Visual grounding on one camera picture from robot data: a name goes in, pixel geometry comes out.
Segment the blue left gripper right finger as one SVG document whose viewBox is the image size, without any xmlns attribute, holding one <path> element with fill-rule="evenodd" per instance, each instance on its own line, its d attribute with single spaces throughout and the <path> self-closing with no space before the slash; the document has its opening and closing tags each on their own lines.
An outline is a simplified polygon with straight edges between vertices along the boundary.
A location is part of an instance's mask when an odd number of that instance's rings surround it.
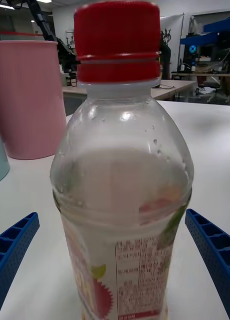
<svg viewBox="0 0 230 320">
<path fill-rule="evenodd" d="M 192 209 L 185 224 L 230 319 L 230 235 Z"/>
</svg>

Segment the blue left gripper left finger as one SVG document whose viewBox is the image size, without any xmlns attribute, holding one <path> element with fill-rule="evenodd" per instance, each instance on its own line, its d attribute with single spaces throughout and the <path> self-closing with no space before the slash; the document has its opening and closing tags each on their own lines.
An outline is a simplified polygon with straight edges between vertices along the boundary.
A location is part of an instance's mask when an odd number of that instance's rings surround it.
<svg viewBox="0 0 230 320">
<path fill-rule="evenodd" d="M 0 234 L 0 310 L 39 227 L 38 214 L 32 212 Z"/>
</svg>

